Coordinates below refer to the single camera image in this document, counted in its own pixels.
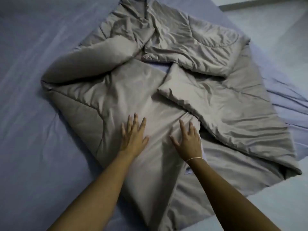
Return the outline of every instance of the comforter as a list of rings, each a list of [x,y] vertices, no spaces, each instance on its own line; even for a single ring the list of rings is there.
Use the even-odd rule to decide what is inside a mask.
[[[179,119],[193,122],[209,164],[245,196],[301,173],[248,43],[155,0],[122,0],[43,75],[46,94],[103,167],[118,152],[127,116],[147,117],[151,138],[122,193],[151,230],[180,230],[214,214],[169,141],[180,140]],[[172,66],[165,73],[145,62]]]

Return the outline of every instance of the thin bracelet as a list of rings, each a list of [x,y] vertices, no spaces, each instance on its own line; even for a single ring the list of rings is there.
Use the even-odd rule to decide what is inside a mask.
[[[201,159],[203,159],[202,157],[193,157],[193,158],[188,159],[187,161],[189,161],[189,160],[191,160],[191,159],[196,159],[196,158],[201,158]]]

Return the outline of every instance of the floor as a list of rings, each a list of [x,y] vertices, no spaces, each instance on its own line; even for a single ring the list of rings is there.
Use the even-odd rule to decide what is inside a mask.
[[[308,97],[308,0],[225,13]]]

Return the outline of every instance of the forearm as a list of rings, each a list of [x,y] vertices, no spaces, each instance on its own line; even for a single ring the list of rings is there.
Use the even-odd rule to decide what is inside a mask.
[[[74,200],[49,231],[103,229],[113,214],[123,181],[133,160],[127,154],[119,155]]]
[[[189,165],[201,183],[225,231],[279,231],[258,208],[219,176],[204,160],[192,159]]]

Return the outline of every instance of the finger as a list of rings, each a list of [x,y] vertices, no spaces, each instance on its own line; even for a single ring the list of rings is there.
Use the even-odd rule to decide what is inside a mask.
[[[132,130],[132,117],[129,115],[127,120],[127,133]]]
[[[197,131],[197,129],[195,127],[193,127],[193,131],[195,133],[195,137],[198,138],[198,142],[201,143],[200,136],[199,136],[198,131]]]
[[[122,137],[124,137],[126,135],[124,123],[121,124],[121,129],[122,129]]]
[[[195,136],[195,132],[194,132],[194,126],[192,122],[189,122],[189,128],[188,128],[188,134],[191,136]]]
[[[144,132],[144,129],[145,129],[145,126],[147,124],[147,119],[146,118],[143,118],[142,119],[142,122],[141,122],[141,125],[139,127],[139,130],[138,131],[142,131],[142,133]]]
[[[173,136],[170,136],[170,140],[175,146],[175,148],[178,148],[180,146],[179,142]]]
[[[182,131],[183,138],[187,137],[187,131],[186,131],[186,128],[185,128],[185,125],[184,125],[184,122],[182,121],[182,119],[180,119],[180,128],[181,128],[181,131]]]
[[[134,115],[133,130],[139,129],[138,114]]]
[[[150,140],[150,136],[145,136],[145,138],[142,140],[143,148],[145,148]]]

